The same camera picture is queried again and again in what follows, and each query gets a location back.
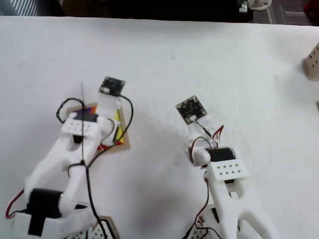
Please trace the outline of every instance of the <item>black circuit board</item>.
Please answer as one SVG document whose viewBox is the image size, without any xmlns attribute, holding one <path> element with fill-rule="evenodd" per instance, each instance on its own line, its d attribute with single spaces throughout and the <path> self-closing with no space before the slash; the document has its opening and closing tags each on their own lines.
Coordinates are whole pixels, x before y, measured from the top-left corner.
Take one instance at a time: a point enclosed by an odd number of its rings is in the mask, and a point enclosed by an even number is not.
<svg viewBox="0 0 319 239">
<path fill-rule="evenodd" d="M 194 120 L 198 120 L 199 118 L 207 115 L 206 110 L 201 105 L 196 96 L 192 96 L 188 98 L 186 101 L 183 101 L 182 103 L 178 104 L 176 106 L 176 109 L 178 110 L 186 124 L 190 124 Z M 192 116 L 196 116 L 196 118 L 194 120 L 191 120 L 190 118 Z"/>
<path fill-rule="evenodd" d="M 111 96 L 119 96 L 122 92 L 124 85 L 125 81 L 121 81 L 111 77 L 105 77 L 99 89 L 99 92 Z"/>
</svg>

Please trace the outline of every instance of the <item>cable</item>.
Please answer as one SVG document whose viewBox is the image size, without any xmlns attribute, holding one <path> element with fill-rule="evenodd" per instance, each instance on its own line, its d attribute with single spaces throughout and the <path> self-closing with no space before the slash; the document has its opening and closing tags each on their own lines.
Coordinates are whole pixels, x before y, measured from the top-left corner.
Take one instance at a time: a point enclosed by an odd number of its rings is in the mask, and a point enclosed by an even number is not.
<svg viewBox="0 0 319 239">
<path fill-rule="evenodd" d="M 116 143 L 117 143 L 118 141 L 120 141 L 120 140 L 124 137 L 124 134 L 128 131 L 128 129 L 129 129 L 131 123 L 132 123 L 132 119 L 133 119 L 133 115 L 134 115 L 133 103 L 132 103 L 132 101 L 131 101 L 129 98 L 127 98 L 127 97 L 125 97 L 125 96 L 122 96 L 122 95 L 119 95 L 119 96 L 122 97 L 123 99 L 127 100 L 127 101 L 130 103 L 130 105 L 131 105 L 131 117 L 130 117 L 130 121 L 129 121 L 129 123 L 128 123 L 128 126 L 125 128 L 125 130 L 123 131 L 123 133 L 121 134 L 121 136 L 120 136 L 111 146 L 102 149 L 100 152 L 98 152 L 98 153 L 93 157 L 93 159 L 91 160 L 91 162 L 88 164 L 88 168 L 90 168 L 90 167 L 92 166 L 92 164 L 95 162 L 95 160 L 96 160 L 99 156 L 101 156 L 103 153 L 105 153 L 105 152 L 108 151 L 109 149 L 113 148 L 113 147 L 116 145 Z"/>
<path fill-rule="evenodd" d="M 205 133 L 206 133 L 209 137 L 211 137 L 210 132 L 208 132 L 208 130 L 207 130 L 204 126 L 202 126 L 197 120 L 195 120 L 195 122 L 205 131 Z"/>
<path fill-rule="evenodd" d="M 205 234 L 200 239 L 203 239 L 207 235 L 208 235 L 208 229 L 206 230 Z"/>
<path fill-rule="evenodd" d="M 214 139 L 215 136 L 218 134 L 218 141 L 220 140 L 220 135 L 221 135 L 221 132 L 223 131 L 224 129 L 224 125 L 222 125 L 221 127 L 218 128 L 218 130 L 215 131 L 215 133 L 213 134 L 213 136 L 211 137 L 211 139 L 217 144 L 216 148 L 218 148 L 218 142 Z"/>
<path fill-rule="evenodd" d="M 199 138 L 204 139 L 204 140 L 209 144 L 210 150 L 213 150 L 212 147 L 211 147 L 210 142 L 209 142 L 206 138 L 204 138 L 203 136 L 199 136 L 199 137 L 197 137 L 197 138 L 193 141 L 193 143 L 191 144 L 190 153 L 191 153 L 191 156 L 192 156 L 192 157 L 193 157 L 193 150 L 194 150 L 195 143 L 196 143 L 196 141 L 197 141 Z"/>
<path fill-rule="evenodd" d="M 205 179 L 205 182 L 206 182 L 206 185 L 207 185 L 207 199 L 206 199 L 206 202 L 205 202 L 205 204 L 204 204 L 204 207 L 202 207 L 202 209 L 197 213 L 197 215 L 196 215 L 196 217 L 195 217 L 195 222 L 194 222 L 194 224 L 195 224 L 195 227 L 196 227 L 197 229 L 213 230 L 213 231 L 216 233 L 216 235 L 218 236 L 218 238 L 221 239 L 220 235 L 218 234 L 218 232 L 217 232 L 214 228 L 210 228 L 210 227 L 203 227 L 203 228 L 201 228 L 201 227 L 198 227 L 198 226 L 197 226 L 198 217 L 199 217 L 200 214 L 204 211 L 204 209 L 207 207 L 207 204 L 208 204 L 208 201 L 209 201 L 209 188 L 208 188 L 207 179 Z"/>
<path fill-rule="evenodd" d="M 17 210 L 17 211 L 14 211 L 13 213 L 10 213 L 10 214 L 9 214 L 12 205 L 15 203 L 16 200 L 19 199 L 19 197 L 21 197 L 21 195 L 22 195 L 23 193 L 24 193 L 24 189 L 22 189 L 22 190 L 9 202 L 9 204 L 8 204 L 6 210 L 5 210 L 5 214 L 4 214 L 4 217 L 5 217 L 6 219 L 11 219 L 11 218 L 13 218 L 13 217 L 15 216 L 15 213 L 20 213 L 20 212 L 23 212 L 23 211 L 24 211 L 24 210 L 20 210 L 20 211 Z"/>
<path fill-rule="evenodd" d="M 103 147 L 102 147 L 103 140 L 105 140 L 106 138 L 108 138 L 108 137 L 113 133 L 113 130 L 115 129 L 115 122 L 114 122 L 114 120 L 113 120 L 113 119 L 110 119 L 110 118 L 108 118 L 108 120 L 110 120 L 110 121 L 113 123 L 113 126 L 112 126 L 112 130 L 110 131 L 110 133 L 109 133 L 107 136 L 105 136 L 105 137 L 101 140 L 101 142 L 100 142 L 100 147 L 101 147 L 101 148 L 103 148 Z"/>
<path fill-rule="evenodd" d="M 77 99 L 77 98 L 67 98 L 64 102 L 62 102 L 62 104 L 60 105 L 59 109 L 57 110 L 56 112 L 56 116 L 57 118 L 59 119 L 60 122 L 64 123 L 65 120 L 61 120 L 60 118 L 60 110 L 63 108 L 63 106 L 65 105 L 65 103 L 67 103 L 68 101 L 70 100 L 74 100 L 74 101 L 78 101 L 81 105 L 82 105 L 82 118 L 81 118 L 81 121 L 82 121 L 82 159 L 80 161 L 80 163 L 75 163 L 75 164 L 72 164 L 68 167 L 68 174 L 69 174 L 69 169 L 73 166 L 80 166 L 80 165 L 83 165 L 85 167 L 85 172 L 86 172 L 86 182 L 87 182 L 87 187 L 88 187 L 88 194 L 89 194 L 89 201 L 90 201 L 90 205 L 91 205 L 91 208 L 92 208 L 92 212 L 93 212 L 93 215 L 94 217 L 96 218 L 98 224 L 100 225 L 101 227 L 101 230 L 102 230 L 102 233 L 103 233 L 103 236 L 104 238 L 106 239 L 108 236 L 106 235 L 106 232 L 105 232 L 105 229 L 103 227 L 103 224 L 101 222 L 101 219 L 99 218 L 96 210 L 95 210 L 95 206 L 94 206 L 94 203 L 93 203 L 93 199 L 92 199 L 92 192 L 91 192 L 91 183 L 90 183 L 90 175 L 89 175 L 89 168 L 86 166 L 85 164 L 85 161 L 84 161 L 84 111 L 86 109 L 86 106 L 84 104 L 83 101 Z"/>
<path fill-rule="evenodd" d="M 62 104 L 60 105 L 60 107 L 58 108 L 58 110 L 56 111 L 56 117 L 58 118 L 58 120 L 61 122 L 61 123 L 64 123 L 65 120 L 62 120 L 61 117 L 60 117 L 60 110 L 63 108 L 63 106 L 68 102 L 68 101 L 77 101 L 79 102 L 81 105 L 82 105 L 82 114 L 84 114 L 84 110 L 86 109 L 86 106 L 84 104 L 83 101 L 77 99 L 77 98 L 67 98 L 65 101 L 62 102 Z"/>
</svg>

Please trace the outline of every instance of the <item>black wire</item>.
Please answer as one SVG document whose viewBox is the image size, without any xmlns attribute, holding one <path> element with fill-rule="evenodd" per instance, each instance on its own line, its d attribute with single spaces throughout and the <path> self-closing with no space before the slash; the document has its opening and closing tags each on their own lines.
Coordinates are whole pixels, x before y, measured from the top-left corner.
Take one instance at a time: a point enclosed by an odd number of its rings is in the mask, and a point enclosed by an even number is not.
<svg viewBox="0 0 319 239">
<path fill-rule="evenodd" d="M 113 148 L 113 147 L 116 145 L 116 143 L 117 143 L 118 141 L 120 141 L 120 140 L 124 137 L 124 134 L 128 131 L 128 129 L 129 129 L 131 123 L 132 123 L 132 119 L 133 119 L 133 115 L 134 115 L 133 103 L 132 103 L 132 101 L 131 101 L 129 98 L 127 98 L 127 97 L 125 97 L 125 96 L 122 96 L 122 95 L 119 95 L 119 96 L 122 97 L 123 99 L 127 100 L 127 101 L 130 103 L 130 105 L 131 105 L 131 117 L 130 117 L 130 121 L 129 121 L 129 123 L 128 123 L 128 126 L 125 128 L 125 130 L 124 130 L 123 133 L 121 134 L 121 137 L 119 137 L 116 141 L 114 141 L 111 146 L 109 146 L 109 147 L 107 147 L 107 148 L 101 150 L 100 152 L 98 152 L 98 153 L 94 156 L 94 158 L 93 158 L 93 159 L 91 160 L 91 162 L 88 164 L 88 168 L 90 168 L 90 167 L 92 166 L 92 164 L 95 162 L 95 160 L 96 160 L 99 156 L 101 156 L 103 153 L 105 153 L 105 152 L 108 151 L 109 149 Z"/>
<path fill-rule="evenodd" d="M 197 120 L 195 120 L 195 122 L 205 131 L 206 134 L 209 135 L 209 137 L 211 137 L 210 132 L 208 132 L 208 130 L 204 126 L 202 126 Z"/>
<path fill-rule="evenodd" d="M 16 211 L 14 211 L 14 212 L 10 213 L 8 216 L 9 216 L 9 217 L 12 217 L 15 213 L 25 213 L 25 211 L 26 211 L 26 209 L 23 209 L 23 210 L 16 210 Z"/>
<path fill-rule="evenodd" d="M 206 230 L 205 234 L 200 239 L 203 239 L 205 236 L 207 236 L 207 234 L 208 234 L 208 230 Z"/>
<path fill-rule="evenodd" d="M 60 105 L 59 109 L 57 110 L 56 112 L 56 116 L 57 118 L 59 119 L 59 121 L 61 123 L 64 123 L 65 120 L 63 121 L 61 118 L 60 118 L 60 110 L 63 108 L 63 106 L 65 105 L 65 103 L 67 103 L 68 101 L 70 100 L 74 100 L 74 101 L 78 101 L 79 103 L 81 103 L 82 105 L 82 160 L 80 163 L 76 163 L 76 164 L 73 164 L 73 166 L 78 166 L 78 165 L 83 165 L 85 167 L 85 173 L 86 173 L 86 182 L 87 182 L 87 187 L 88 187 L 88 194 L 89 194 L 89 201 L 90 201 L 90 205 L 91 205 L 91 208 L 92 208 L 92 212 L 93 212 L 93 215 L 95 216 L 96 220 L 98 221 L 98 224 L 100 225 L 101 227 L 101 230 L 102 230 L 102 233 L 103 233 L 103 236 L 104 238 L 108 238 L 108 236 L 106 235 L 106 232 L 105 232 L 105 229 L 103 227 L 103 224 L 101 222 L 101 219 L 99 218 L 96 210 L 95 210 L 95 206 L 94 206 L 94 203 L 93 203 L 93 199 L 92 199 L 92 192 L 91 192 L 91 183 L 90 183 L 90 175 L 89 175 L 89 168 L 86 166 L 85 164 L 85 161 L 84 161 L 84 111 L 86 109 L 86 106 L 84 104 L 84 102 L 82 100 L 79 100 L 77 98 L 67 98 L 64 102 L 62 102 L 62 104 Z"/>
<path fill-rule="evenodd" d="M 185 236 L 182 237 L 182 239 L 187 239 L 188 238 L 193 226 L 194 226 L 194 223 L 191 225 L 191 227 L 188 229 L 188 231 L 186 232 Z"/>
<path fill-rule="evenodd" d="M 205 182 L 206 182 L 206 185 L 207 185 L 207 199 L 206 199 L 206 202 L 205 202 L 205 204 L 204 204 L 204 207 L 202 207 L 202 209 L 200 209 L 200 211 L 197 213 L 197 215 L 196 215 L 196 218 L 195 218 L 195 227 L 197 228 L 197 229 L 202 229 L 202 230 L 204 230 L 204 229 L 206 229 L 206 230 L 213 230 L 215 233 L 216 233 L 216 235 L 218 236 L 218 238 L 219 239 L 222 239 L 221 237 L 220 237 L 220 235 L 218 234 L 218 232 L 214 229 L 214 228 L 209 228 L 209 227 L 204 227 L 204 228 L 200 228 L 200 227 L 198 227 L 197 226 L 197 218 L 200 216 L 200 214 L 201 214 L 201 212 L 202 211 L 204 211 L 204 209 L 206 208 L 206 206 L 207 206 L 207 204 L 208 204 L 208 201 L 209 201 L 209 188 L 208 188 L 208 182 L 207 182 L 207 179 L 205 179 Z"/>
<path fill-rule="evenodd" d="M 62 102 L 62 104 L 60 105 L 60 107 L 59 107 L 58 110 L 56 111 L 56 117 L 58 118 L 58 120 L 59 120 L 61 123 L 64 123 L 65 120 L 62 120 L 62 119 L 61 119 L 61 117 L 60 117 L 60 110 L 63 108 L 63 106 L 64 106 L 68 101 L 77 101 L 77 102 L 79 102 L 79 103 L 82 105 L 82 115 L 84 114 L 84 110 L 86 109 L 86 106 L 85 106 L 84 102 L 81 101 L 80 99 L 77 99 L 77 98 L 67 98 L 65 101 Z"/>
<path fill-rule="evenodd" d="M 88 185 L 88 194 L 89 194 L 89 201 L 90 201 L 90 205 L 91 205 L 91 208 L 92 208 L 92 211 L 93 211 L 93 214 L 96 218 L 96 220 L 98 221 L 98 224 L 100 225 L 101 227 L 101 230 L 103 232 L 103 236 L 104 238 L 108 238 L 108 236 L 106 235 L 106 232 L 105 232 L 105 229 L 103 227 L 103 224 L 101 222 L 101 219 L 99 217 L 99 215 L 97 214 L 96 210 L 95 210 L 95 207 L 94 207 L 94 203 L 93 203 L 93 198 L 92 198 L 92 192 L 91 192 L 91 183 L 90 183 L 90 174 L 89 174 L 89 168 L 85 165 L 85 173 L 86 173 L 86 183 Z"/>
</svg>

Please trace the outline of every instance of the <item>table surface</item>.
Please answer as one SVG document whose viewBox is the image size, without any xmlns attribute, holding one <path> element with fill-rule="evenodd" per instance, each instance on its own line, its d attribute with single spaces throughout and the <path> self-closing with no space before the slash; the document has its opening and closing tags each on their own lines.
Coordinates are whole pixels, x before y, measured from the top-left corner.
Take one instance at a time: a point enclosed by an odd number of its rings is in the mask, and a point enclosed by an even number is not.
<svg viewBox="0 0 319 239">
<path fill-rule="evenodd" d="M 319 28 L 1 17 L 0 36 L 2 212 L 55 142 L 59 104 L 80 97 L 81 82 L 86 102 L 96 101 L 111 76 L 127 81 L 123 94 L 135 106 L 131 148 L 103 155 L 91 180 L 121 238 L 181 238 L 205 202 L 175 109 L 192 95 L 225 125 L 223 140 L 240 150 L 282 238 L 319 235 L 319 83 L 301 67 Z M 126 103 L 124 111 L 128 119 Z M 57 175 L 49 187 L 66 182 Z M 11 221 L 0 221 L 2 237 L 12 238 Z"/>
</svg>

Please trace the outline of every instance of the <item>robotic arm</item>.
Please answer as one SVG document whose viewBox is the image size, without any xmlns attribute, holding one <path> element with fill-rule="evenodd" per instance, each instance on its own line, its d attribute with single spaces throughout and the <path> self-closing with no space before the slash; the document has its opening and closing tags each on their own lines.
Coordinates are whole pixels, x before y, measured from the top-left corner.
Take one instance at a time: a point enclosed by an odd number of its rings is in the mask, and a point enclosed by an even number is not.
<svg viewBox="0 0 319 239">
<path fill-rule="evenodd" d="M 217 130 L 211 127 L 210 117 L 196 96 L 176 108 L 189 131 L 188 157 L 194 166 L 207 167 L 204 179 L 208 197 L 212 196 L 184 239 L 279 239 L 244 161 L 220 142 L 223 126 Z"/>
<path fill-rule="evenodd" d="M 89 165 L 101 140 L 109 146 L 113 143 L 119 122 L 112 118 L 121 106 L 119 95 L 124 84 L 107 77 L 99 90 L 97 114 L 69 115 L 54 146 L 25 184 L 26 210 L 15 214 L 12 225 L 16 238 L 62 239 L 96 223 L 92 208 L 77 201 L 86 185 L 86 168 L 69 166 L 79 163 L 82 156 Z M 64 192 L 46 189 L 48 181 L 67 170 L 70 179 Z"/>
</svg>

